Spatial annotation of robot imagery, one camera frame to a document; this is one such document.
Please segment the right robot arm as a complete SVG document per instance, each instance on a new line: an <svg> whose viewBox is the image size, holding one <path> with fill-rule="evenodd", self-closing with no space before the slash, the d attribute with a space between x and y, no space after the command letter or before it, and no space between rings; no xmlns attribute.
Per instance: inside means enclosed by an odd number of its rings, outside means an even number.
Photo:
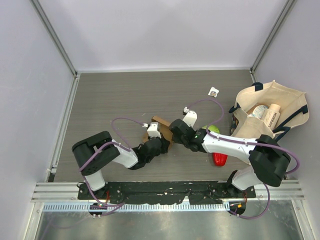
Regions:
<svg viewBox="0 0 320 240"><path fill-rule="evenodd" d="M277 142L265 134L257 139L226 136L203 128L194 130L181 119L173 121L169 130L174 143L193 152L221 153L249 164L233 171L225 184L226 193L233 198L259 184L279 187L291 161Z"/></svg>

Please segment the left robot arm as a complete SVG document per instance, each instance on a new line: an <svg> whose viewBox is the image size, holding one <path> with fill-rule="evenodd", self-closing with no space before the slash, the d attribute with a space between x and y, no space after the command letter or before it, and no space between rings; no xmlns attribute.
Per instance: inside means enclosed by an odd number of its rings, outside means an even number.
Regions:
<svg viewBox="0 0 320 240"><path fill-rule="evenodd" d="M172 136L148 136L137 147L127 148L115 141L108 131L102 131L75 143L71 150L85 182L80 182L78 198L102 199L108 191L102 168L114 162L130 170L138 170L153 158L166 154L172 146Z"/></svg>

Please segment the brown cardboard paper box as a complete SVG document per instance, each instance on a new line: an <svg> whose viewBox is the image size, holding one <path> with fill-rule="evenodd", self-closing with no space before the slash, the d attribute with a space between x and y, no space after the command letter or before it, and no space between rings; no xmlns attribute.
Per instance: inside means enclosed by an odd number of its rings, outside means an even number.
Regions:
<svg viewBox="0 0 320 240"><path fill-rule="evenodd" d="M170 150L173 146L173 140L172 140L173 133L169 129L170 123L167 120L165 120L157 115L155 115L151 118L151 122L158 122L159 131L160 131L161 135L163 135L168 141L171 142L170 147L168 149L168 150ZM148 137L149 136L146 132L142 137L142 142L144 143L145 141L147 141Z"/></svg>

